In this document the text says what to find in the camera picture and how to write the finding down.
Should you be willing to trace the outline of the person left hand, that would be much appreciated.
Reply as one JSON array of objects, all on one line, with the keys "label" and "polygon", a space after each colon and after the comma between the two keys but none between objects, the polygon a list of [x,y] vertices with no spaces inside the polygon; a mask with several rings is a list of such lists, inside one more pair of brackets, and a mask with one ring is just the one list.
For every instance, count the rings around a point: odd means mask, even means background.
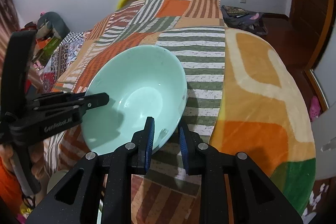
[{"label": "person left hand", "polygon": [[[44,144],[42,141],[28,148],[26,159],[30,164],[31,174],[40,181],[45,176]],[[11,145],[1,144],[1,161],[9,172],[14,172],[14,150]]]}]

